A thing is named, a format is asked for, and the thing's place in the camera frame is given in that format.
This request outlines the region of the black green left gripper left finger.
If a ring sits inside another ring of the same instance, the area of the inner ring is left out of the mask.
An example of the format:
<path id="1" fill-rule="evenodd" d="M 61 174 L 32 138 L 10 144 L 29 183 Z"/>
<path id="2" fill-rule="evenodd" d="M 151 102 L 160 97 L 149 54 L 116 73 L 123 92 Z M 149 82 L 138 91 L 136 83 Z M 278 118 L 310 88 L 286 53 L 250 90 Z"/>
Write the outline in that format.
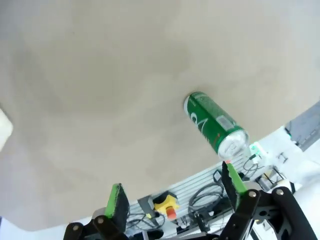
<path id="1" fill-rule="evenodd" d="M 127 240 L 125 234 L 130 203 L 121 183 L 113 184 L 106 207 L 96 210 L 90 222 L 71 222 L 64 240 Z"/>

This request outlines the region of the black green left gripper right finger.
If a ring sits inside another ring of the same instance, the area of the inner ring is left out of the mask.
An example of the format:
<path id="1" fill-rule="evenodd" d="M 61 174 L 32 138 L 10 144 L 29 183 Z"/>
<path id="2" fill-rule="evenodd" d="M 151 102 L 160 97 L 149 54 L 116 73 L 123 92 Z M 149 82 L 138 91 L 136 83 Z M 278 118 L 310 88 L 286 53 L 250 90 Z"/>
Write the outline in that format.
<path id="1" fill-rule="evenodd" d="M 278 240 L 317 239 L 287 187 L 277 187 L 271 193 L 248 189 L 230 162 L 222 163 L 221 180 L 234 210 L 221 233 L 222 240 L 247 239 L 256 220 L 267 221 Z"/>

